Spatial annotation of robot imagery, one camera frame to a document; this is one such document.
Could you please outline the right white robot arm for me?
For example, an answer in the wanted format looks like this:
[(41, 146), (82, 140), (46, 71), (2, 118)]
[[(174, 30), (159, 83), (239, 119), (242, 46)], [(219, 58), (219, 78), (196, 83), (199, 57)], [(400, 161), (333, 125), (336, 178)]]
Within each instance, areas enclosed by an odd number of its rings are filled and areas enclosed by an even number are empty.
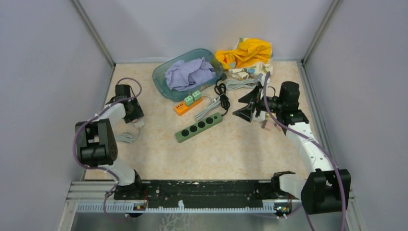
[(238, 101), (245, 107), (233, 112), (248, 122), (261, 111), (275, 114), (284, 135), (295, 145), (301, 156), (307, 179), (291, 171), (277, 172), (271, 179), (271, 193), (276, 198), (291, 194), (300, 199), (308, 215), (340, 212), (347, 208), (351, 175), (347, 169), (337, 169), (316, 141), (309, 120), (299, 109), (299, 84), (285, 81), (278, 96), (263, 96), (263, 87), (255, 87)]

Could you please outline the green power strip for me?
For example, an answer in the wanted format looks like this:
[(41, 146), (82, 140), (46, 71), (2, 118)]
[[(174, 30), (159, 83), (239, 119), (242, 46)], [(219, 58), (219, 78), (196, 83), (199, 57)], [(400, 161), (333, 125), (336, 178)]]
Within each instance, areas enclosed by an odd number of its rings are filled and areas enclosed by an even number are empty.
[(182, 143), (192, 137), (206, 131), (209, 128), (221, 123), (223, 116), (220, 113), (214, 113), (198, 122), (175, 133), (175, 138), (178, 143)]

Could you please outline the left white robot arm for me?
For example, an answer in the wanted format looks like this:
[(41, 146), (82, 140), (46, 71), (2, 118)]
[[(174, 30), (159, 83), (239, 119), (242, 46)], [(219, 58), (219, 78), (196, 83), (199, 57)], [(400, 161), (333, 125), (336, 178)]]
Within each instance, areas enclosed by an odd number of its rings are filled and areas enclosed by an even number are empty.
[(76, 161), (86, 169), (99, 169), (116, 181), (115, 189), (132, 199), (143, 196), (144, 186), (137, 171), (119, 158), (113, 127), (120, 121), (137, 130), (145, 125), (144, 112), (130, 85), (117, 84), (114, 97), (92, 119), (75, 125), (73, 141)]

